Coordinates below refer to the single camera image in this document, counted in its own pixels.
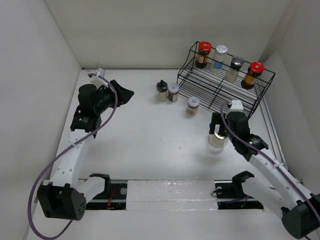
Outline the wide clear glass jar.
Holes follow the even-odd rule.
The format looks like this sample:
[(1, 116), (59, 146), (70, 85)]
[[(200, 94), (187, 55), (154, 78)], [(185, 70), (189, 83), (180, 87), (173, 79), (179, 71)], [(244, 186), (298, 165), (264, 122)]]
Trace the wide clear glass jar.
[(209, 134), (208, 143), (213, 148), (214, 153), (220, 153), (228, 144), (228, 137), (219, 135), (216, 131)]

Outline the white lid orange spice jar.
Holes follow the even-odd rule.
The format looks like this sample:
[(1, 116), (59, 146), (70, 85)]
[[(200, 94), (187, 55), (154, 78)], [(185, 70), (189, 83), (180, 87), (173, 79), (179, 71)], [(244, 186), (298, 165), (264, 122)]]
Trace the white lid orange spice jar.
[(188, 98), (187, 101), (187, 107), (186, 107), (186, 113), (194, 116), (198, 112), (198, 108), (200, 105), (200, 99), (196, 96), (191, 96)]

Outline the black collar pepper shaker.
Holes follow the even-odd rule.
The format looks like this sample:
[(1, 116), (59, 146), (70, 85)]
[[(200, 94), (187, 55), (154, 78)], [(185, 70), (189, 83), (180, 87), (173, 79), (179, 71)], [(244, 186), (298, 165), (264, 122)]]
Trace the black collar pepper shaker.
[(244, 65), (245, 60), (241, 56), (233, 56), (230, 63), (230, 68), (227, 70), (224, 79), (229, 83), (234, 83), (239, 75), (239, 71)]

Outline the red lid chili jar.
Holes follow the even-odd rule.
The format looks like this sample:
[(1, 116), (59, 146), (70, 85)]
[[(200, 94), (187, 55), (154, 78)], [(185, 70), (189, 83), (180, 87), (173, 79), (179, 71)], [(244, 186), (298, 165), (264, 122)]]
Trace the red lid chili jar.
[(252, 62), (249, 65), (247, 73), (241, 82), (242, 88), (246, 90), (252, 89), (255, 86), (255, 80), (263, 73), (264, 70), (265, 67), (262, 63), (257, 61)]
[(203, 69), (207, 65), (208, 55), (211, 53), (212, 45), (208, 41), (201, 41), (198, 44), (197, 58), (195, 65), (199, 69)]

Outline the silver lid blue label shaker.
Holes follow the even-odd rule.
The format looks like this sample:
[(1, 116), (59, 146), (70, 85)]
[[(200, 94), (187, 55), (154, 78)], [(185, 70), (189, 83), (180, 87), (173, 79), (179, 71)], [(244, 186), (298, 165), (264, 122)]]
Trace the silver lid blue label shaker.
[(219, 74), (228, 52), (228, 47), (225, 45), (217, 45), (213, 54), (213, 61), (210, 66), (210, 72)]

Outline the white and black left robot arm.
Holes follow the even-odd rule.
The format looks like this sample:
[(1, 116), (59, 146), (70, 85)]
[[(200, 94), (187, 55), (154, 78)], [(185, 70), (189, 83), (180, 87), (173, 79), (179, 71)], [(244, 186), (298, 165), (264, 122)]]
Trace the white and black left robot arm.
[(87, 204), (96, 196), (107, 198), (112, 191), (107, 174), (92, 173), (79, 184), (78, 179), (90, 145), (102, 126), (101, 114), (108, 108), (126, 104), (134, 95), (115, 80), (110, 86), (85, 84), (78, 89), (78, 106), (70, 126), (71, 149), (61, 157), (59, 166), (37, 190), (37, 198), (45, 217), (79, 221)]

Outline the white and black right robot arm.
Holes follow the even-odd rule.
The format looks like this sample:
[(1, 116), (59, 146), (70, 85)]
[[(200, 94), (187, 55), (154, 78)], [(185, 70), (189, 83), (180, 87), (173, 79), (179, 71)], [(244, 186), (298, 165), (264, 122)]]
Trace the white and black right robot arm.
[(229, 139), (237, 153), (271, 183), (264, 185), (246, 170), (233, 176), (226, 187), (216, 190), (218, 197), (229, 195), (236, 202), (249, 197), (256, 199), (281, 219), (295, 239), (306, 238), (319, 229), (320, 196), (300, 184), (276, 159), (267, 143), (251, 133), (243, 112), (214, 112), (209, 134)]

